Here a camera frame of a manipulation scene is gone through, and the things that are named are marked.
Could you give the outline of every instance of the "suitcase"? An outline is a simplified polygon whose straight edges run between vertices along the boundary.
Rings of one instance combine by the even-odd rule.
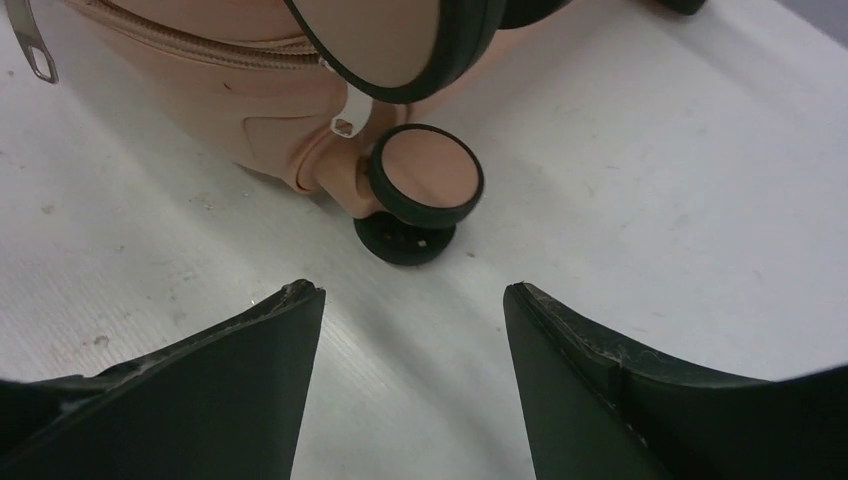
[[[405,266],[444,251],[484,186],[471,149],[420,119],[569,1],[63,0],[188,134],[326,191],[368,250]],[[658,1],[686,15],[705,2]],[[6,3],[55,83],[28,0]]]

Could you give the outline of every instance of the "tabletop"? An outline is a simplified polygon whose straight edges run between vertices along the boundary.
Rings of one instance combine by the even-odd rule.
[[[737,374],[848,362],[848,50],[774,0],[568,6],[428,119],[487,190],[417,269],[189,139],[67,9],[35,10],[56,86],[0,21],[2,377],[95,374],[308,278],[328,301],[293,478],[514,480],[508,284]]]

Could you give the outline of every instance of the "white surface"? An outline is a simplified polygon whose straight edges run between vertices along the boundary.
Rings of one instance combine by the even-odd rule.
[[[432,118],[488,190],[418,270],[186,138],[64,9],[36,14],[57,87],[0,22],[4,377],[94,374],[306,277],[329,300],[293,478],[513,480],[533,474],[507,284],[721,370],[848,361],[848,52],[773,0],[690,22],[571,5]]]

